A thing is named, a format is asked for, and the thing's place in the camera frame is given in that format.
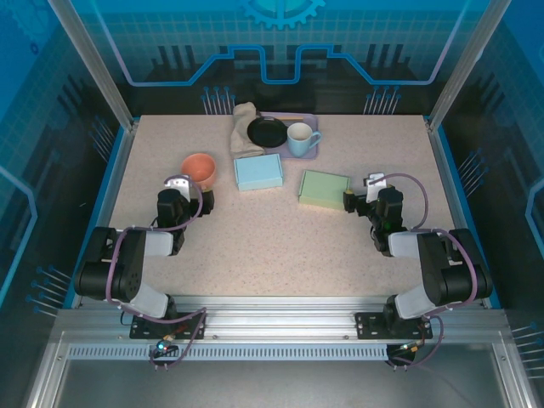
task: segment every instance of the purple tray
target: purple tray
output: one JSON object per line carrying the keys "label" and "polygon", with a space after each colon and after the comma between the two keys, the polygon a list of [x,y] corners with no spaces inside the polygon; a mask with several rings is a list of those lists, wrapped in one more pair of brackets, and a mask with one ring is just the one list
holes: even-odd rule
{"label": "purple tray", "polygon": [[[282,122],[284,122],[287,126],[290,126],[292,125],[293,123],[297,123],[297,122],[303,122],[303,123],[306,123],[307,125],[309,125],[312,130],[315,132],[316,130],[318,130],[318,127],[317,127],[317,116],[316,115],[312,115],[311,113],[285,113],[285,112],[261,112],[261,115],[262,116],[272,116],[272,117],[276,117],[276,118],[280,118]],[[300,119],[284,119],[285,118],[289,118],[289,117],[293,117],[293,118],[302,118],[302,120]],[[312,149],[310,149],[308,151],[308,153],[306,153],[304,156],[302,157],[295,157],[291,154],[291,152],[289,151],[289,148],[287,147],[287,142],[285,142],[284,144],[282,144],[281,146],[279,147],[272,147],[272,148],[264,148],[264,152],[267,154],[267,155],[274,155],[274,154],[278,154],[280,155],[280,158],[282,159],[301,159],[301,160],[314,160],[317,155],[319,155],[320,153],[320,144],[316,144],[315,147],[313,147]]]}

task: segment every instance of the light blue box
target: light blue box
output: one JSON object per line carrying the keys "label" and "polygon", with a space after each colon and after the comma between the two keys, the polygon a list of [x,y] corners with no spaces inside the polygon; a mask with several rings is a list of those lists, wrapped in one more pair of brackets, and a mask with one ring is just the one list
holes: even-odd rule
{"label": "light blue box", "polygon": [[239,191],[269,189],[283,185],[280,155],[235,159],[236,183]]}

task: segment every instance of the table surface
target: table surface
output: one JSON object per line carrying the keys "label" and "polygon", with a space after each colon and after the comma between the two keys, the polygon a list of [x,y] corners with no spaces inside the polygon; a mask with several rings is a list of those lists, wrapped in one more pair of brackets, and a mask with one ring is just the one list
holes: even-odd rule
{"label": "table surface", "polygon": [[[283,187],[238,191],[230,157],[230,116],[142,116],[110,225],[149,225],[163,180],[182,160],[206,152],[217,163],[215,209],[185,231],[175,257],[144,260],[144,279],[172,295],[376,296],[421,283],[419,261],[385,258],[370,223],[355,213],[298,204],[305,169],[351,177],[355,192],[368,173],[409,173],[428,192],[426,226],[453,227],[421,116],[319,116],[323,133],[313,161],[282,161]],[[405,226],[423,214],[410,180],[390,184],[404,194]]]}

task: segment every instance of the black frying pan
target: black frying pan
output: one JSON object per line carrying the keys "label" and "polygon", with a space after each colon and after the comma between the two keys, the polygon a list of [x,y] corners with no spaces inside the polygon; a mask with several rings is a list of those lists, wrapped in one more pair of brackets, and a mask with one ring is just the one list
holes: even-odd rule
{"label": "black frying pan", "polygon": [[270,116],[258,117],[247,127],[247,136],[257,146],[278,147],[287,141],[287,126]]}

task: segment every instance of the orange bowl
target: orange bowl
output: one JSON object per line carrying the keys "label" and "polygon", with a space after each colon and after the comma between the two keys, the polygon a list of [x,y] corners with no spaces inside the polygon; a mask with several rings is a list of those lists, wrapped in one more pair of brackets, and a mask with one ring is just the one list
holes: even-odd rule
{"label": "orange bowl", "polygon": [[211,190],[215,182],[215,161],[210,155],[196,153],[181,163],[181,173],[190,176],[204,190]]}

